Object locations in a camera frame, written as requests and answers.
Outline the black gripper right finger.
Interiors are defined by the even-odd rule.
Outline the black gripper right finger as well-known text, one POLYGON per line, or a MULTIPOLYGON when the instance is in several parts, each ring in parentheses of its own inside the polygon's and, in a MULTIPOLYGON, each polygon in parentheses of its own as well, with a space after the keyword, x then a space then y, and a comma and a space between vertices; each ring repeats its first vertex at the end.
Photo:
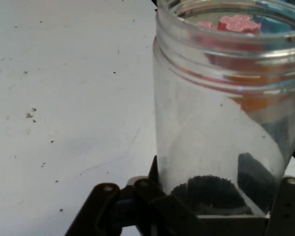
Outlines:
POLYGON ((265 236, 295 236, 295 177, 280 181, 249 153, 238 156, 237 184, 263 212, 269 213, 265 236))

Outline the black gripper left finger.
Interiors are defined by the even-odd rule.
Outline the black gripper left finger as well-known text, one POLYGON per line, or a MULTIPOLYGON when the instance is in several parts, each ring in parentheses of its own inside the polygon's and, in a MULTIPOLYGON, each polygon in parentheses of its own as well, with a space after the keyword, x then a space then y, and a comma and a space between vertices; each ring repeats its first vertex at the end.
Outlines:
POLYGON ((72 224, 67 236, 119 236, 135 226, 143 236, 190 235, 197 218, 174 196, 160 189, 157 158, 147 177, 120 189, 114 183, 96 185, 72 224))

